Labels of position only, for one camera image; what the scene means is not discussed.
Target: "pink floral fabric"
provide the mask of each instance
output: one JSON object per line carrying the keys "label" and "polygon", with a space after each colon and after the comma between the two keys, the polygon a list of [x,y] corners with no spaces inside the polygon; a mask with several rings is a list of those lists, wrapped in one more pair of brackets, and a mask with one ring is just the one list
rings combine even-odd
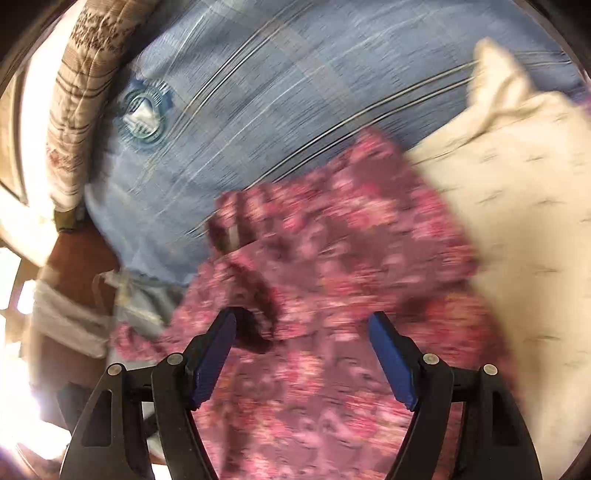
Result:
{"label": "pink floral fabric", "polygon": [[[465,285],[472,248],[434,190],[380,133],[367,130],[327,166],[294,181],[230,192],[210,221],[200,266],[157,341],[119,326],[124,358],[183,351],[219,310],[250,310],[271,349],[232,349],[194,418],[220,478],[382,479],[409,413],[372,350],[367,318],[385,311],[403,335],[450,365],[507,356]],[[454,409],[437,477],[449,472]]]}

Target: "gray fabric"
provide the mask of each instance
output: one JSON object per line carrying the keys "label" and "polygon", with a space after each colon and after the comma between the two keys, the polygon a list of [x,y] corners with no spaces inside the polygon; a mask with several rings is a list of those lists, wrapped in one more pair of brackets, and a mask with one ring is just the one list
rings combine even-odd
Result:
{"label": "gray fabric", "polygon": [[40,333],[72,350],[104,358],[113,318],[97,314],[37,280],[31,323]]}
{"label": "gray fabric", "polygon": [[127,323],[148,339],[158,338],[170,324],[187,290],[126,269],[104,276],[109,285],[118,289],[113,313],[117,322]]}

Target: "metal screw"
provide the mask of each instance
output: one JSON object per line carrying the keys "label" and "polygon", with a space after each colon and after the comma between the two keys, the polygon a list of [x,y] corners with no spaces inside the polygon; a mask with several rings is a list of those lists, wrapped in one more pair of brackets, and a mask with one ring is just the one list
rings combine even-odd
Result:
{"label": "metal screw", "polygon": [[180,362],[183,361],[183,354],[182,353],[172,353],[166,359],[169,365],[178,365]]}
{"label": "metal screw", "polygon": [[497,367],[495,367],[492,364],[486,364],[482,369],[484,370],[484,373],[486,373],[487,375],[496,375],[499,372]]}
{"label": "metal screw", "polygon": [[423,362],[427,365],[437,365],[439,363],[439,357],[434,353],[425,353],[423,355]]}
{"label": "metal screw", "polygon": [[119,375],[121,373],[121,365],[119,364],[113,364],[111,365],[108,369],[107,369],[107,373],[114,377],[116,375]]}

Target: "blue gripper pad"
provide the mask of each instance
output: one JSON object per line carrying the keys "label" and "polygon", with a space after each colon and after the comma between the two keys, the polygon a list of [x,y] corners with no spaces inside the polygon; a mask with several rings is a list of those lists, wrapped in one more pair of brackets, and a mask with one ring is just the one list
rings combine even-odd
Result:
{"label": "blue gripper pad", "polygon": [[400,343],[401,339],[407,338],[396,332],[384,312],[372,313],[369,317],[369,340],[386,374],[394,397],[404,403],[407,409],[414,411],[418,396],[413,372],[402,352],[395,345]]}
{"label": "blue gripper pad", "polygon": [[193,402],[199,408],[201,403],[211,398],[223,364],[228,357],[230,348],[236,339],[236,317],[229,314],[223,320],[214,337],[211,339],[203,359],[194,374]]}

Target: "white cloth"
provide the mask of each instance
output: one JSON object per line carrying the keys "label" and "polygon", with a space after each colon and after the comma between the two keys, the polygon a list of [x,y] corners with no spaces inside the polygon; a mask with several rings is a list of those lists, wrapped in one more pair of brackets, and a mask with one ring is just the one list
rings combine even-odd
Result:
{"label": "white cloth", "polygon": [[37,280],[31,316],[40,333],[92,358],[107,354],[113,319],[79,305]]}
{"label": "white cloth", "polygon": [[591,128],[491,40],[475,56],[468,108],[410,159],[482,256],[473,286],[509,339],[522,412],[553,480],[591,433]]}

